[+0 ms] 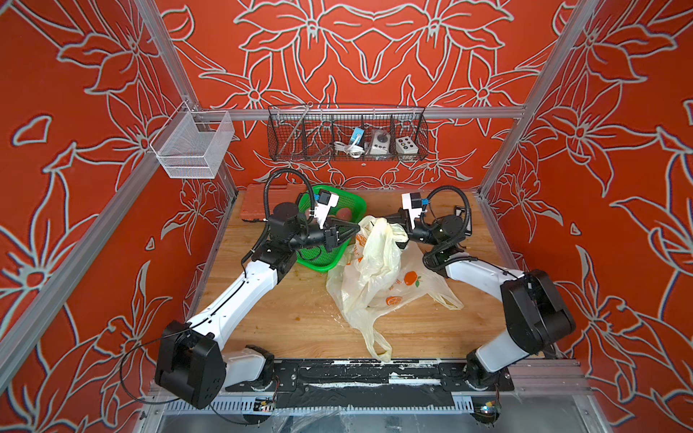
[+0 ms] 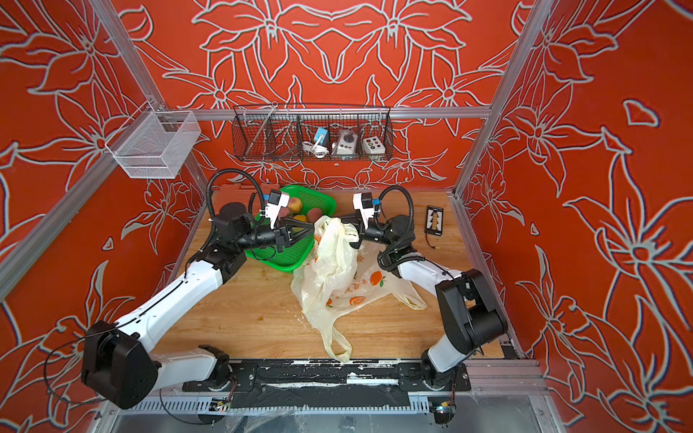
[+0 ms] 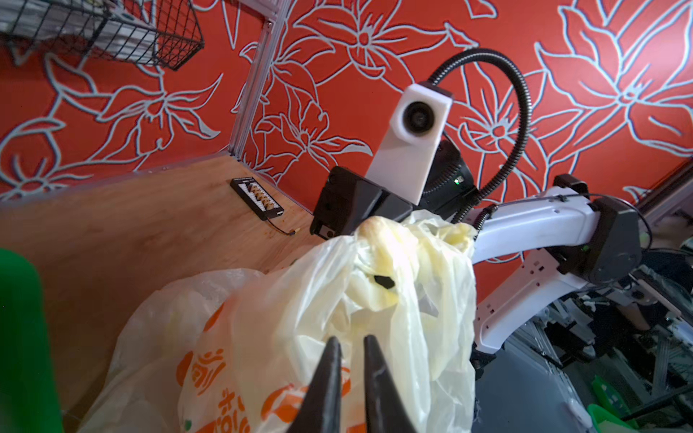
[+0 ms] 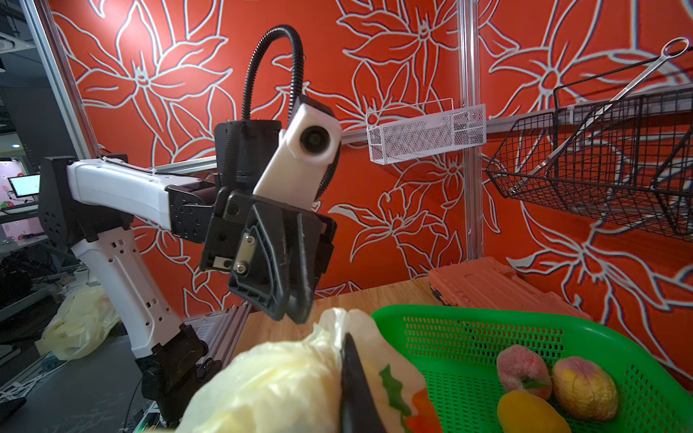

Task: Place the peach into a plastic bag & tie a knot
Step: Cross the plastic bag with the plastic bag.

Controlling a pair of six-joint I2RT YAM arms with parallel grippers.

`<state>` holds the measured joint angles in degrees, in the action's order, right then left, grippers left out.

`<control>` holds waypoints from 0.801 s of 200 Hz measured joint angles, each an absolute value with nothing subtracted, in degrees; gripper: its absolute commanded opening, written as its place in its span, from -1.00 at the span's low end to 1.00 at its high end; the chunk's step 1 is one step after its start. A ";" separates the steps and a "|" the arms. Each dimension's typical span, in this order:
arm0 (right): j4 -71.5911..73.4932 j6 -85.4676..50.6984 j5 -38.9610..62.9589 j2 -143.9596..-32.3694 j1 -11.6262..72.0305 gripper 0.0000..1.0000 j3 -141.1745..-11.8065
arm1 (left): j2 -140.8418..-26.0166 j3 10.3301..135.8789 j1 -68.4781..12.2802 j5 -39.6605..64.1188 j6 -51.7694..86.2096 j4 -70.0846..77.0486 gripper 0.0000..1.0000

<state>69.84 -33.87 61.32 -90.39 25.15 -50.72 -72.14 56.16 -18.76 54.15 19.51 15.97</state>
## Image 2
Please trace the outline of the white orange-print plastic bag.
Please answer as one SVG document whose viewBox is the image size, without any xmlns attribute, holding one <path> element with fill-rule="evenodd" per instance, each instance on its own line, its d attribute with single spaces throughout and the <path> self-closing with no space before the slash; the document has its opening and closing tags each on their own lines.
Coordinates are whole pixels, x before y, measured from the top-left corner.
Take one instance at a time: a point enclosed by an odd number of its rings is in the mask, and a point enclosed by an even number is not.
<svg viewBox="0 0 693 433">
<path fill-rule="evenodd" d="M 357 229 L 340 218 L 322 216 L 314 228 L 314 245 L 293 271 L 291 289 L 330 358 L 347 363 L 352 355 L 352 346 L 335 326 L 339 318 L 388 295 L 412 310 L 428 308 L 409 281 L 380 268 L 382 245 L 366 242 L 353 248 Z"/>
</svg>

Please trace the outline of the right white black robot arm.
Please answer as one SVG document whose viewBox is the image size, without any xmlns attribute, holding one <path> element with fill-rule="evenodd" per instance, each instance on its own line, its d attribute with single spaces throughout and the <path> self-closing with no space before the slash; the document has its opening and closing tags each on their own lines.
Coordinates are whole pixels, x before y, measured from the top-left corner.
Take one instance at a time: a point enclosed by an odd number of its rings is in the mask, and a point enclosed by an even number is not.
<svg viewBox="0 0 693 433">
<path fill-rule="evenodd" d="M 384 199 L 393 191 L 402 193 L 408 213 L 382 223 L 379 215 Z M 361 247 L 364 241 L 383 245 L 384 250 L 376 260 L 381 270 L 436 296 L 444 335 L 422 354 L 422 382 L 434 391 L 454 384 L 463 362 L 508 330 L 507 318 L 494 290 L 482 272 L 449 269 L 427 259 L 413 247 L 415 206 L 404 187 L 388 187 L 378 197 L 370 192 L 356 193 L 353 207 L 355 213 L 342 218 L 357 229 L 358 238 L 350 244 L 352 248 Z"/>
</svg>

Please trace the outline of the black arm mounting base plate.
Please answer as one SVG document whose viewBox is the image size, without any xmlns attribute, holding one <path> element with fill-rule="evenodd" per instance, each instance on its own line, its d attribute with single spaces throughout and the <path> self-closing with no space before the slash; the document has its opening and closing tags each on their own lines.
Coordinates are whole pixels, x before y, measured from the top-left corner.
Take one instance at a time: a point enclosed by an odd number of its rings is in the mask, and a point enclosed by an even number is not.
<svg viewBox="0 0 693 433">
<path fill-rule="evenodd" d="M 467 368 L 436 373 L 418 359 L 250 359 L 229 362 L 230 380 L 214 389 L 186 382 L 184 393 L 229 397 L 232 409 L 427 413 L 471 390 Z"/>
</svg>

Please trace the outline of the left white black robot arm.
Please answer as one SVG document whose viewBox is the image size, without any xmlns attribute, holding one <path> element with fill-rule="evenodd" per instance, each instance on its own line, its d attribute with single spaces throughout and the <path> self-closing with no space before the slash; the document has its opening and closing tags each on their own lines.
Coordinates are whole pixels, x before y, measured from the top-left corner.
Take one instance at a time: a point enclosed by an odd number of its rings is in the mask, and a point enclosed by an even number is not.
<svg viewBox="0 0 693 433">
<path fill-rule="evenodd" d="M 222 390 L 232 382 L 226 353 L 201 345 L 187 353 L 157 355 L 165 334 L 196 304 L 231 280 L 247 261 L 247 252 L 271 248 L 280 253 L 312 236 L 307 223 L 282 216 L 290 196 L 278 189 L 263 194 L 245 171 L 260 201 L 260 213 L 231 202 L 216 210 L 213 186 L 206 189 L 211 229 L 203 247 L 189 259 L 182 276 L 149 301 L 113 323 L 101 320 L 84 338 L 81 382 L 120 409 L 131 409 L 152 391 L 186 382 Z"/>
</svg>

